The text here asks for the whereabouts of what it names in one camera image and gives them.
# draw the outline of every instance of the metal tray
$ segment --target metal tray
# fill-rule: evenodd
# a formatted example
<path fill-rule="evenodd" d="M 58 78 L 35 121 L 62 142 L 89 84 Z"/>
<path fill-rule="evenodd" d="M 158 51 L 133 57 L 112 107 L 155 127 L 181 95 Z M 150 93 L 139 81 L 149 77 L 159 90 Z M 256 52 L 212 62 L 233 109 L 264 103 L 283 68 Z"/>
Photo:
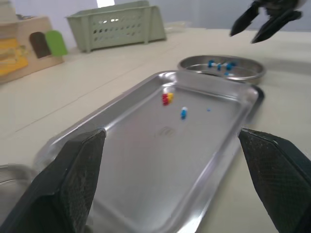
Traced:
<path fill-rule="evenodd" d="M 169 106 L 163 91 L 175 93 Z M 237 132 L 262 100 L 263 92 L 245 83 L 161 72 L 51 139 L 36 166 L 46 166 L 69 138 L 104 127 L 89 215 L 94 232 L 194 233 L 240 148 Z"/>
<path fill-rule="evenodd" d="M 0 225 L 31 184 L 32 178 L 33 173 L 26 166 L 0 166 Z"/>
<path fill-rule="evenodd" d="M 208 62 L 214 60 L 215 63 L 231 63 L 236 64 L 232 70 L 226 70 L 222 67 L 221 71 L 217 67 L 208 67 Z M 197 73 L 209 74 L 222 78 L 227 78 L 233 81 L 246 82 L 251 84 L 259 84 L 261 78 L 265 75 L 265 67 L 251 59 L 233 57 L 233 56 L 219 56 L 219 55 L 201 55 L 188 57 L 178 64 L 179 70 L 189 70 Z"/>

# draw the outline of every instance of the round steel dish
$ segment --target round steel dish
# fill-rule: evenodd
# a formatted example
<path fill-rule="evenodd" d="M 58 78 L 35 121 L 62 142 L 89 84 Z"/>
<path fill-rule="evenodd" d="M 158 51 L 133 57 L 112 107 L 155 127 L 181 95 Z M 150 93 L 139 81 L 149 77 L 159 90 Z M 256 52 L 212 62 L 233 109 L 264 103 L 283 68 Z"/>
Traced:
<path fill-rule="evenodd" d="M 214 60 L 216 64 L 235 63 L 236 66 L 233 67 L 232 70 L 226 70 L 226 67 L 222 67 L 221 71 L 218 71 L 217 67 L 208 67 L 208 62 L 210 60 Z M 265 67 L 254 60 L 219 55 L 201 55 L 188 57 L 178 64 L 178 69 L 214 75 L 233 81 L 246 82 L 251 84 L 259 84 L 262 76 L 266 73 Z"/>

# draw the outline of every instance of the table surface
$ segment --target table surface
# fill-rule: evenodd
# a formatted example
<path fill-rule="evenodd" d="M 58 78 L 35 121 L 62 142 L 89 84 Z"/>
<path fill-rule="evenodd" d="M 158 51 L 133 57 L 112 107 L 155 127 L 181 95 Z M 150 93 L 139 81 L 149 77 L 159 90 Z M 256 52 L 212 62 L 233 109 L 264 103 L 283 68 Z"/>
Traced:
<path fill-rule="evenodd" d="M 266 94 L 249 127 L 292 141 L 311 157 L 311 33 L 279 32 L 251 45 L 256 32 L 187 29 L 167 41 L 74 52 L 63 64 L 0 85 L 0 164 L 33 165 L 48 139 L 152 74 L 188 56 L 255 59 L 268 72 Z M 199 233 L 277 233 L 258 198 L 242 152 L 222 182 Z"/>

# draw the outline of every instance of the blue capsule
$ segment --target blue capsule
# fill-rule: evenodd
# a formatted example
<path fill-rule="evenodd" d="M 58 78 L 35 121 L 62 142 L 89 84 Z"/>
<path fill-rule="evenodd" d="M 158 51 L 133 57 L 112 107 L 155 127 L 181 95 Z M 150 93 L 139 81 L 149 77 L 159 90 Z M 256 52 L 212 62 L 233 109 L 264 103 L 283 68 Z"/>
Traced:
<path fill-rule="evenodd" d="M 186 119 L 187 113 L 188 113 L 188 108 L 183 107 L 183 108 L 181 109 L 181 113 L 180 113 L 180 116 L 181 116 L 181 118 L 182 118 L 183 120 Z"/>
<path fill-rule="evenodd" d="M 208 68 L 212 68 L 213 67 L 213 63 L 214 63 L 214 60 L 210 60 L 208 62 Z"/>

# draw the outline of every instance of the plastic basket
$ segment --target plastic basket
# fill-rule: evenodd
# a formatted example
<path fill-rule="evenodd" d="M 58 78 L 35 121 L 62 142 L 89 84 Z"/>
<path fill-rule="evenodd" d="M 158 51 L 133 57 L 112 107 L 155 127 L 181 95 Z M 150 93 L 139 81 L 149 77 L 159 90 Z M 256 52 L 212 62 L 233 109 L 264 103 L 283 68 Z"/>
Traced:
<path fill-rule="evenodd" d="M 166 39 L 157 6 L 136 1 L 77 12 L 67 17 L 81 51 Z"/>

